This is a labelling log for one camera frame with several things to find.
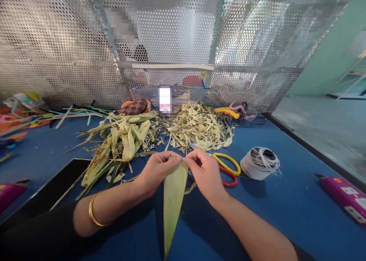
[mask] yellow scissors handle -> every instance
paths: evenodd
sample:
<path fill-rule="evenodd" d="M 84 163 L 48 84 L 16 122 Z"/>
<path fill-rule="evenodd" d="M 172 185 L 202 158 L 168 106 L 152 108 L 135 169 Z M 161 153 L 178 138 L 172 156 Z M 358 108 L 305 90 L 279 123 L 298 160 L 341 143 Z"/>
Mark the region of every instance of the yellow scissors handle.
<path fill-rule="evenodd" d="M 229 159 L 235 166 L 236 166 L 236 170 L 237 171 L 233 171 L 231 168 L 229 168 L 227 165 L 225 165 L 219 158 L 218 156 L 220 157 L 224 157 L 224 158 L 227 158 Z M 233 159 L 231 158 L 230 156 L 226 155 L 226 154 L 222 154 L 222 153 L 214 153 L 212 154 L 212 157 L 214 157 L 216 159 L 216 161 L 221 165 L 223 166 L 224 168 L 226 168 L 228 171 L 230 171 L 231 173 L 233 173 L 235 176 L 238 176 L 240 175 L 241 173 L 241 168 L 239 166 L 239 164 Z"/>

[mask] perforated metal panel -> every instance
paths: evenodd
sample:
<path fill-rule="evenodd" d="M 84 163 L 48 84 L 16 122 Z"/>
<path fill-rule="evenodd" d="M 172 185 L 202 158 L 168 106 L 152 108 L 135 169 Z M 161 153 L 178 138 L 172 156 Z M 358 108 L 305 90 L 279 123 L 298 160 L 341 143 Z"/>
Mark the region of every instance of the perforated metal panel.
<path fill-rule="evenodd" d="M 126 99 L 91 0 L 0 0 L 0 87 L 64 106 Z"/>
<path fill-rule="evenodd" d="M 343 12 L 343 0 L 0 0 L 3 95 L 34 90 L 62 105 L 118 108 L 154 101 L 175 86 L 175 104 L 246 101 L 272 111 Z M 122 69 L 119 62 L 194 63 L 201 71 Z"/>

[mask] red scissors handle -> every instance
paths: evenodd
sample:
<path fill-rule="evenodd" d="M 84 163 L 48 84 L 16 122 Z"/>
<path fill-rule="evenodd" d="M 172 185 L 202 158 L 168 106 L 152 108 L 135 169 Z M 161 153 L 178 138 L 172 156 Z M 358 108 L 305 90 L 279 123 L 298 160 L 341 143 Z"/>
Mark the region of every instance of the red scissors handle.
<path fill-rule="evenodd" d="M 218 168 L 223 173 L 226 173 L 227 175 L 229 175 L 233 179 L 233 182 L 231 182 L 231 183 L 222 181 L 222 184 L 224 185 L 224 187 L 235 187 L 238 184 L 238 179 L 234 174 L 232 174 L 230 171 L 228 171 L 226 168 L 224 168 L 222 166 L 219 166 Z"/>

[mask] bracelet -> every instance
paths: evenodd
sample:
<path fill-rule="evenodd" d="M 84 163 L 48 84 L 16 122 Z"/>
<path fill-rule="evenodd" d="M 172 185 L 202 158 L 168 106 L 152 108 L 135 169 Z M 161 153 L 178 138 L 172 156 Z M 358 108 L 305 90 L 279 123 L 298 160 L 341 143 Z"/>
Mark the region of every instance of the bracelet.
<path fill-rule="evenodd" d="M 95 198 L 97 197 L 97 195 L 99 194 L 99 193 L 101 193 L 103 190 L 101 190 L 100 192 L 98 192 L 96 195 L 94 195 L 94 197 L 93 197 L 93 199 L 90 201 L 90 204 L 89 204 L 89 217 L 90 217 L 90 220 L 92 220 L 93 221 L 93 223 L 94 224 L 96 224 L 97 226 L 99 226 L 99 227 L 106 227 L 106 226 L 109 226 L 110 224 L 112 224 L 113 222 L 114 222 L 114 220 L 113 221 L 111 221 L 111 222 L 109 222 L 109 223 L 107 223 L 107 224 L 101 224 L 101 223 L 99 223 L 95 218 L 94 218 L 94 215 L 93 215 L 93 203 L 94 203 L 94 200 L 95 200 Z"/>

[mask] black sleeve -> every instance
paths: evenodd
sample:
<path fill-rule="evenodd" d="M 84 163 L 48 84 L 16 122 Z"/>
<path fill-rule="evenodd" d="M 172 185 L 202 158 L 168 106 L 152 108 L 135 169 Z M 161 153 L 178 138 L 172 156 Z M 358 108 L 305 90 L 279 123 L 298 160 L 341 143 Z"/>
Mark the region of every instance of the black sleeve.
<path fill-rule="evenodd" d="M 73 222 L 77 202 L 55 208 L 0 233 L 2 260 L 61 259 L 85 244 Z"/>
<path fill-rule="evenodd" d="M 316 259 L 314 257 L 312 257 L 310 254 L 308 254 L 306 251 L 304 251 L 294 242 L 292 242 L 291 240 L 290 240 L 290 242 L 294 246 L 298 261 L 316 261 Z"/>

